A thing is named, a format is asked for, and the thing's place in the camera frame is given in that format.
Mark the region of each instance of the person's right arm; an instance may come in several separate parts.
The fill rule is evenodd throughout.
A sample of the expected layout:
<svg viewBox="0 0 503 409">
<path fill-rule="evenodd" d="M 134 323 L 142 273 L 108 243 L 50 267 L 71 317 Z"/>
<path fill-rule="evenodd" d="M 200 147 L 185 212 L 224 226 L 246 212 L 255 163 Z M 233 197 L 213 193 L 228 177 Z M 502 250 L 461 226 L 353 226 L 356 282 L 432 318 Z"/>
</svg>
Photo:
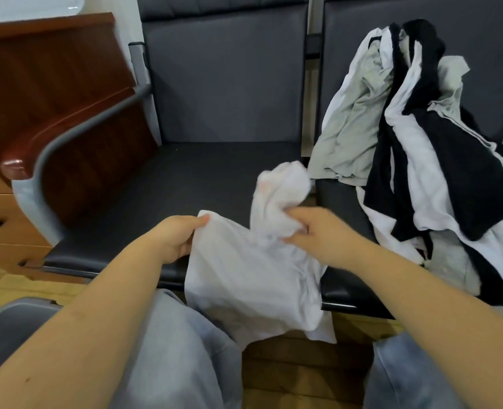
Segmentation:
<svg viewBox="0 0 503 409">
<path fill-rule="evenodd" d="M 365 239 L 329 210 L 291 208 L 308 227 L 286 242 L 347 269 L 382 300 L 472 409 L 503 409 L 503 316 Z"/>
</svg>

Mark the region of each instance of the hand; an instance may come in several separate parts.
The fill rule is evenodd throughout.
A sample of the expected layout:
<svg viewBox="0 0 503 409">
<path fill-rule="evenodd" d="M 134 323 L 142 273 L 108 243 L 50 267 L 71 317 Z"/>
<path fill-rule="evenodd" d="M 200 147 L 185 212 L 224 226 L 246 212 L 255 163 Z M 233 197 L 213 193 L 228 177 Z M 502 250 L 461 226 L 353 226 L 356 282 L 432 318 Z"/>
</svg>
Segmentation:
<svg viewBox="0 0 503 409">
<path fill-rule="evenodd" d="M 193 232 L 204 227 L 210 220 L 210 215 L 169 216 L 156 227 L 146 233 L 144 237 L 152 241 L 160 250 L 164 264 L 173 263 L 179 258 L 191 254 Z"/>
<path fill-rule="evenodd" d="M 308 233 L 297 232 L 284 241 L 303 249 L 324 265 L 354 271 L 363 248 L 372 244 L 328 209 L 298 206 L 286 213 L 306 226 Z"/>
</svg>

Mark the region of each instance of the person's left arm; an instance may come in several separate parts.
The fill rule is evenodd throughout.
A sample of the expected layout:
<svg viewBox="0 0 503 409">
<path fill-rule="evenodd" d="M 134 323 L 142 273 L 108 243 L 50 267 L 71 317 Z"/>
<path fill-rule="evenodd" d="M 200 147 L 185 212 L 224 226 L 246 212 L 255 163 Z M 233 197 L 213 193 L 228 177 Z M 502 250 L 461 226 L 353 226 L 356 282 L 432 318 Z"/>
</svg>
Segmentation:
<svg viewBox="0 0 503 409">
<path fill-rule="evenodd" d="M 189 254 L 208 219 L 173 216 L 128 245 L 0 367 L 0 408 L 107 407 L 162 265 Z"/>
</svg>

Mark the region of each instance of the white container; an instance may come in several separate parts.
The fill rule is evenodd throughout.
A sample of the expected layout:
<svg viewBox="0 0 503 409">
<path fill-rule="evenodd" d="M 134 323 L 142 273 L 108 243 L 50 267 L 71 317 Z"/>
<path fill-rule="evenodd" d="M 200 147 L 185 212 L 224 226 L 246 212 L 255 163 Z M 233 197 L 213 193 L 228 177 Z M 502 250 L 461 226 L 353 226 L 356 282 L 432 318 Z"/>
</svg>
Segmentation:
<svg viewBox="0 0 503 409">
<path fill-rule="evenodd" d="M 84 0 L 0 0 L 0 22 L 74 16 Z"/>
</svg>

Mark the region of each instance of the forearm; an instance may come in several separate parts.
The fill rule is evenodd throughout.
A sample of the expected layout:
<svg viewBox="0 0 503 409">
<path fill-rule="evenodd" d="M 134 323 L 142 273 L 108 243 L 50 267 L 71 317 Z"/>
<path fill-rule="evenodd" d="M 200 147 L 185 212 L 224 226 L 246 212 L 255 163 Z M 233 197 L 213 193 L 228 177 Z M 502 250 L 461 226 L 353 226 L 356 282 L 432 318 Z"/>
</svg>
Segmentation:
<svg viewBox="0 0 503 409">
<path fill-rule="evenodd" d="M 503 316 L 369 241 L 356 272 L 473 409 L 503 408 Z"/>
<path fill-rule="evenodd" d="M 109 404 L 159 280 L 151 244 L 131 243 L 2 365 L 0 407 Z"/>
</svg>

